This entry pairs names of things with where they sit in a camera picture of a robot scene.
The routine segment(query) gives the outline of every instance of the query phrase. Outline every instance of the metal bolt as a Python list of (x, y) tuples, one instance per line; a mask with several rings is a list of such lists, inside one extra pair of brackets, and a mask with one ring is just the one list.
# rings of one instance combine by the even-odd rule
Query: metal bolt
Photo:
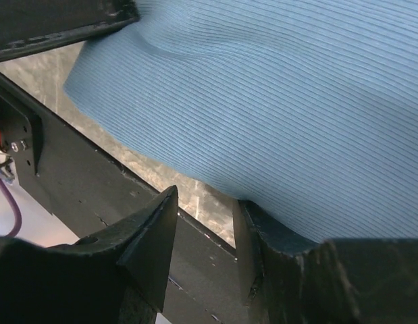
[(28, 148), (27, 143), (26, 143), (25, 140), (21, 140), (20, 141), (20, 144), (21, 144), (21, 147), (22, 147), (22, 150), (23, 151), (25, 151)]
[(18, 144), (15, 142), (11, 143), (11, 148), (14, 152), (18, 152), (20, 149), (18, 148)]

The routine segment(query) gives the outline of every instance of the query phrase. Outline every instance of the blue ribbed fabric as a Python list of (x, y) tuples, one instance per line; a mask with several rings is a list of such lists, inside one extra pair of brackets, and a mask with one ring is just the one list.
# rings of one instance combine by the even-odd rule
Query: blue ribbed fabric
[(83, 48), (83, 113), (312, 240), (418, 237), (418, 1), (138, 8)]

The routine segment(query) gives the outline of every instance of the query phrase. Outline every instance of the speckled floor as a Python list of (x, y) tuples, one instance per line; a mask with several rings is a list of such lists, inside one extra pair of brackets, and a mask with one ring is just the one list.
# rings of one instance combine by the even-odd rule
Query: speckled floor
[(62, 91), (81, 44), (0, 63), (0, 72), (73, 125), (158, 190), (179, 188), (180, 206), (226, 242), (234, 245), (232, 199), (115, 141), (81, 114)]

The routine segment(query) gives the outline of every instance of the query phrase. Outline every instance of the screw head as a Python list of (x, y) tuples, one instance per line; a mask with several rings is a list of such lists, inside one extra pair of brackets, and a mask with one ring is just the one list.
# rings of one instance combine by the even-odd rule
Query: screw head
[(20, 148), (18, 148), (18, 144), (15, 142), (11, 143), (11, 148), (13, 152), (18, 152), (20, 150)]

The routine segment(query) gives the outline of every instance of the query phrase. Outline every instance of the purple wire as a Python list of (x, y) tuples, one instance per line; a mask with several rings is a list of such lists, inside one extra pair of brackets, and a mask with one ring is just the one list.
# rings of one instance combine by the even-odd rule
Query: purple wire
[(7, 186), (5, 185), (2, 179), (0, 179), (0, 191), (3, 193), (9, 205), (11, 206), (11, 209), (14, 212), (14, 217), (15, 217), (14, 227), (6, 236), (15, 237), (21, 230), (21, 225), (22, 225), (21, 210), (18, 207), (17, 202), (15, 201), (9, 189), (7, 189)]

